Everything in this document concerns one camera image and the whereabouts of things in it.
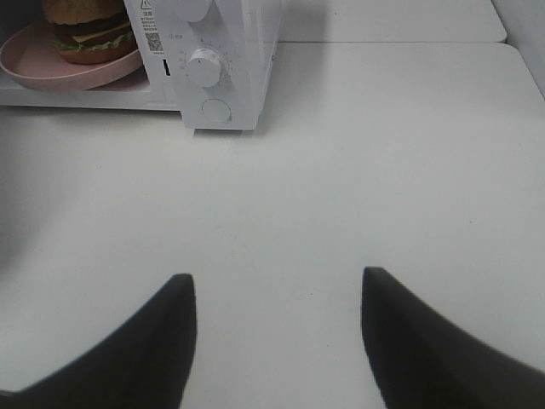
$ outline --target microwave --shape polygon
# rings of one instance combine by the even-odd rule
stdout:
[[[29,89],[0,70],[0,105],[179,111],[191,129],[253,130],[262,111],[281,0],[124,0],[143,66],[86,90]],[[0,46],[44,20],[36,0],[9,2]]]

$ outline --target microwave control knob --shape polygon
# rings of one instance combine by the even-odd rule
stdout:
[[[197,49],[187,62],[189,78],[201,87],[212,87],[220,82],[223,65],[221,57],[211,49]]]
[[[190,23],[201,21],[210,8],[212,0],[172,0],[178,17]]]

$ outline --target black object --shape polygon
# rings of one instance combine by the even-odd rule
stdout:
[[[382,268],[364,271],[365,351],[389,409],[543,409],[545,375],[451,324]]]
[[[192,277],[172,277],[132,318],[1,409],[178,409],[197,337]]]

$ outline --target white table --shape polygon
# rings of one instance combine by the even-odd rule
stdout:
[[[491,0],[284,0],[282,41],[503,42]]]
[[[382,407],[380,265],[545,370],[545,102],[501,44],[283,44],[260,128],[0,109],[0,387],[78,357],[192,273],[184,407]]]

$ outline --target round button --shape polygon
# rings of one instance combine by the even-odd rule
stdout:
[[[222,69],[220,56],[211,49],[196,50],[187,62],[189,78],[201,87],[218,84]]]
[[[171,0],[175,13],[184,21],[201,21],[210,8],[212,0]]]
[[[231,108],[222,100],[206,100],[203,114],[211,122],[225,123],[231,119]]]

